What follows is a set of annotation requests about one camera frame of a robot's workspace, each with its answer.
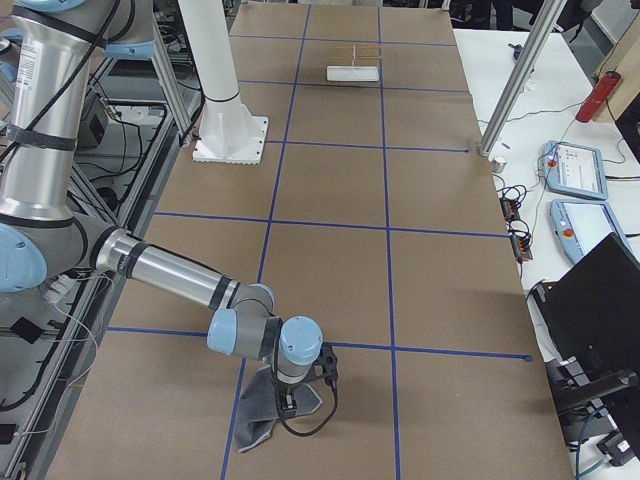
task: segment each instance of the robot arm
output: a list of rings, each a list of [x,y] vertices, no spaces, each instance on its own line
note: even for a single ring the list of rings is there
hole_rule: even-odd
[[[267,287],[242,284],[66,205],[89,59],[100,50],[117,58],[151,56],[151,0],[21,0],[13,18],[24,39],[12,144],[1,157],[0,291],[32,288],[76,267],[115,271],[214,310],[208,346],[270,364],[284,397],[319,378],[331,377],[333,388],[336,359],[320,328],[306,317],[282,324]],[[235,81],[235,73],[229,77]],[[321,377],[314,365],[323,368]]]

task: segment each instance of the metal pole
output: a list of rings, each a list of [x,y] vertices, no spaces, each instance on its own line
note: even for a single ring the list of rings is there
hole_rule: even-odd
[[[206,98],[193,159],[260,163],[268,119],[242,103],[220,0],[179,0]]]
[[[178,80],[176,79],[176,74],[173,71],[169,55],[167,55],[164,42],[162,41],[162,35],[160,34],[158,24],[155,20],[153,22],[153,40],[155,42],[156,49],[153,57],[151,58],[151,62],[156,70],[156,74],[158,75],[158,80],[160,81],[160,86],[162,87],[164,96],[167,99],[167,103],[169,104],[171,114],[178,126],[180,136],[186,137],[189,133],[188,130],[191,120],[184,105],[184,101],[182,100],[182,96],[180,95],[180,91],[178,90]]]
[[[511,110],[518,100],[520,92],[522,92],[527,78],[529,77],[540,52],[547,42],[547,38],[549,37],[556,20],[558,20],[558,17],[566,3],[567,0],[545,0],[542,5],[542,8],[538,13],[538,18],[531,29],[531,33],[529,33],[529,38],[527,38],[527,41],[524,44],[518,63],[511,72],[511,76],[502,91],[500,100],[498,100],[496,109],[494,110],[491,120],[487,125],[487,129],[484,132],[484,136],[482,137],[482,141],[478,147],[480,155],[485,157],[488,156],[489,152],[491,152],[491,149],[495,145]]]

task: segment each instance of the brown cardboard surface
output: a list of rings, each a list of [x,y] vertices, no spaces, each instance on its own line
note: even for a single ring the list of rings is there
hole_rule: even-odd
[[[397,357],[403,479],[573,478],[544,365]]]
[[[289,145],[274,218],[384,226],[382,150]]]
[[[393,232],[391,247],[398,345],[537,352],[507,239]]]
[[[314,7],[309,16],[307,38],[378,41],[378,9],[374,7]]]
[[[264,282],[283,318],[314,318],[325,338],[389,344],[385,233],[274,225]]]
[[[266,225],[254,222],[156,216],[146,240],[252,283],[258,275]],[[211,312],[186,299],[129,282],[111,325],[206,332]]]
[[[382,61],[385,87],[469,90],[455,46],[387,44]]]
[[[456,44],[449,12],[438,8],[383,8],[381,31],[383,42]]]
[[[231,53],[239,80],[293,82],[301,40],[232,37]]]
[[[278,144],[268,144],[259,165],[229,165],[194,162],[193,149],[183,149],[158,210],[265,219],[281,150]]]
[[[357,56],[380,56],[379,49],[362,48],[362,46],[376,46],[374,43],[349,43],[330,42],[318,40],[306,40],[302,50],[300,60],[299,83],[319,83],[322,85],[358,85],[361,87],[379,87],[379,82],[329,82],[327,80],[327,66],[329,65],[351,65],[353,56],[353,46],[356,45]],[[380,65],[379,60],[359,59],[358,66]]]
[[[506,232],[485,158],[475,153],[391,150],[387,169],[392,226]],[[471,205],[474,198],[486,200]]]
[[[340,408],[327,427],[310,438],[296,438],[276,427],[273,439],[246,454],[229,458],[227,478],[372,480],[395,478],[394,428],[389,352],[337,348],[340,365]],[[251,378],[255,365],[247,369]],[[322,409],[291,422],[311,430],[333,405],[324,385]]]
[[[239,86],[242,102],[251,114],[256,117],[269,117],[267,141],[281,141],[284,138],[293,87],[243,82]]]
[[[380,91],[299,86],[290,125],[291,141],[381,146]]]
[[[471,95],[386,90],[387,145],[473,150],[482,138]]]
[[[302,38],[308,9],[307,5],[247,3],[238,11],[230,34]]]
[[[47,480],[213,478],[240,362],[202,338],[108,333]]]
[[[182,153],[147,235],[258,278],[276,314],[340,342],[334,420],[225,461],[236,387],[257,364],[206,350],[206,309],[131,284],[112,325],[143,330],[107,335],[51,479],[571,478],[490,172],[468,152],[480,132],[448,15],[380,15],[382,82],[324,86],[322,44],[376,42],[378,11],[243,5],[242,99],[277,144],[259,166]],[[331,406],[318,390],[326,404],[301,430]]]

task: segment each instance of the black strap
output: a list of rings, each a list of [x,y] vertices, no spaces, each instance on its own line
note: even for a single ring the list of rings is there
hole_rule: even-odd
[[[7,126],[7,140],[19,143],[20,145],[28,145],[37,148],[50,148],[65,152],[73,152],[76,149],[75,138],[47,135],[46,133],[40,133],[33,130],[25,130],[13,124],[9,124]]]
[[[127,23],[124,25],[124,27],[122,27],[122,30],[116,33],[113,37],[109,38],[109,43],[117,42],[122,37],[124,37],[127,33],[129,33],[129,30],[131,29],[131,25],[133,25],[133,20],[136,18],[136,2],[135,0],[130,0],[129,4],[131,6],[129,7],[129,18],[127,18]]]
[[[231,100],[235,99],[238,95],[240,95],[240,90],[238,90],[238,93],[236,93],[233,97],[229,97],[229,98],[227,98],[225,100],[216,100],[215,98],[209,98],[206,95],[204,95],[204,98],[206,98],[207,100],[210,100],[212,102],[216,102],[216,103],[227,103],[227,102],[230,102]]]
[[[96,39],[98,39],[98,36],[95,33],[91,33],[83,28],[76,27],[75,25],[71,25],[70,23],[67,23],[63,20],[51,17],[45,13],[30,10],[26,7],[14,5],[11,14],[18,17],[26,18],[28,20],[33,20],[34,22],[41,23],[42,25],[45,25],[47,27],[51,27],[54,30],[68,33],[69,35],[77,37],[80,40],[84,40],[89,44],[92,44],[96,41]],[[107,41],[104,38],[100,38],[98,39],[97,46],[100,48],[106,48]]]
[[[104,246],[104,242],[106,242],[107,239],[111,236],[111,234],[116,230],[120,230],[120,227],[118,227],[117,225],[112,225],[109,228],[107,228],[104,232],[102,232],[100,237],[98,237],[98,240],[96,241],[95,245],[93,246],[93,249],[91,250],[91,256],[89,258],[89,265],[91,266],[92,269],[95,270],[97,267],[98,255],[100,254],[100,250],[102,250],[102,247]]]
[[[129,255],[126,256],[126,260],[121,258],[120,262],[118,262],[118,273],[121,273],[128,279],[133,278],[133,268],[136,266],[136,263],[138,263],[138,259],[140,258],[140,255],[142,255],[142,252],[150,246],[150,243],[138,242],[136,246],[131,249]]]
[[[227,287],[231,283],[231,279],[229,277],[222,277],[216,286],[213,295],[211,295],[211,301],[209,302],[210,310],[217,310],[220,308],[220,303],[222,302],[222,298],[224,297],[224,293],[227,291]]]

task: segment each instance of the gray cloth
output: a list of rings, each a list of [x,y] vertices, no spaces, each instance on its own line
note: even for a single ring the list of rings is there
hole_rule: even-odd
[[[322,399],[309,385],[297,388],[295,397],[297,417],[310,415],[322,405]],[[271,369],[267,367],[256,373],[240,395],[233,429],[238,452],[247,452],[269,439],[277,420]]]

